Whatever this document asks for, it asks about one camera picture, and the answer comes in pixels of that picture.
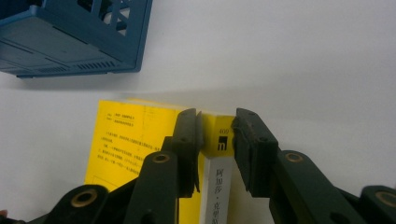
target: blue plastic crate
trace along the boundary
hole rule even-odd
[[[0,70],[17,77],[140,71],[152,0],[0,0]]]

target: black logo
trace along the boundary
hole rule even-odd
[[[227,136],[219,136],[219,144],[218,144],[218,151],[225,151],[227,150]]]

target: book cover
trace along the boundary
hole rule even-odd
[[[110,191],[138,177],[143,159],[172,136],[183,106],[140,99],[99,102],[85,184]],[[233,116],[203,112],[201,192],[180,199],[180,224],[226,223],[233,164]]]

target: yellow book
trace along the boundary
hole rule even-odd
[[[140,99],[99,102],[85,184],[110,191],[138,177],[143,159],[172,136],[186,109]],[[201,192],[180,199],[180,224],[227,223],[234,116],[203,112],[205,145],[198,158]]]

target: white surface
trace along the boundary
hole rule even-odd
[[[97,101],[257,112],[282,149],[359,195],[396,185],[396,2],[155,1],[138,74],[0,74],[0,209],[30,220],[83,182]],[[233,174],[229,223],[271,223]]]

